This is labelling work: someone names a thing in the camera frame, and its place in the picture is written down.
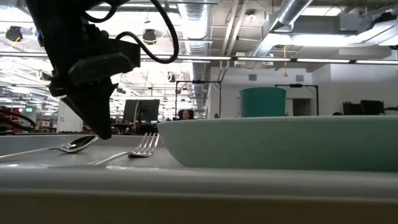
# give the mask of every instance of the computer monitor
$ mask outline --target computer monitor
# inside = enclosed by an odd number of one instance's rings
[[[363,115],[380,115],[384,114],[383,101],[376,100],[361,100]]]
[[[124,120],[134,120],[134,112],[137,103],[136,121],[157,121],[160,100],[126,100],[123,114]]]

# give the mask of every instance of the ventilation duct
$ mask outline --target ventilation duct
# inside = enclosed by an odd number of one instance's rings
[[[264,21],[263,31],[265,35],[263,36],[262,42],[256,47],[252,52],[252,57],[265,57],[271,51],[273,45],[268,44],[267,35],[270,31],[276,30],[283,26],[291,25],[296,21],[297,18],[303,13],[303,11],[311,4],[313,0],[284,0],[280,6],[278,12],[273,15],[267,16]],[[248,69],[253,69],[256,65],[255,62],[248,62],[246,67]]]
[[[200,42],[208,38],[210,23],[210,5],[208,4],[178,4],[181,17],[183,19],[183,34],[186,39],[196,40],[186,41],[185,48],[190,55],[208,55],[210,44]],[[209,80],[210,65],[208,63],[192,63],[193,80]],[[193,94],[197,104],[197,111],[204,111],[206,105],[206,93],[203,89],[207,85],[192,85]]]

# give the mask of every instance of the fork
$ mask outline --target fork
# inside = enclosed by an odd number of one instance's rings
[[[77,143],[74,144],[74,142],[81,141],[83,138],[91,138],[91,139],[87,143],[82,145],[82,146],[79,146]],[[35,149],[35,150],[31,150],[31,151],[26,151],[26,152],[18,152],[18,153],[8,154],[8,155],[5,155],[5,156],[0,156],[0,162],[8,160],[8,159],[17,158],[17,157],[20,157],[20,156],[26,156],[26,155],[29,155],[29,154],[34,154],[34,153],[38,153],[38,152],[42,152],[42,151],[49,151],[49,150],[58,150],[58,151],[61,151],[61,152],[74,154],[74,153],[78,153],[78,152],[81,152],[81,151],[87,149],[94,142],[96,142],[97,139],[98,139],[98,136],[85,136],[85,137],[82,137],[80,139],[74,140],[74,141],[62,146],[61,148],[59,148],[59,147],[48,147],[48,148]]]
[[[110,156],[102,161],[94,161],[88,165],[102,165],[107,164],[115,159],[119,159],[122,156],[128,156],[129,158],[145,158],[150,157],[155,152],[157,143],[159,141],[159,133],[145,133],[144,137],[141,139],[140,143],[136,147],[136,150],[132,152],[120,152],[113,156]]]

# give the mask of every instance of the bowl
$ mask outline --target bowl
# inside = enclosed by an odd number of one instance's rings
[[[398,171],[398,116],[308,116],[158,124],[184,166]]]

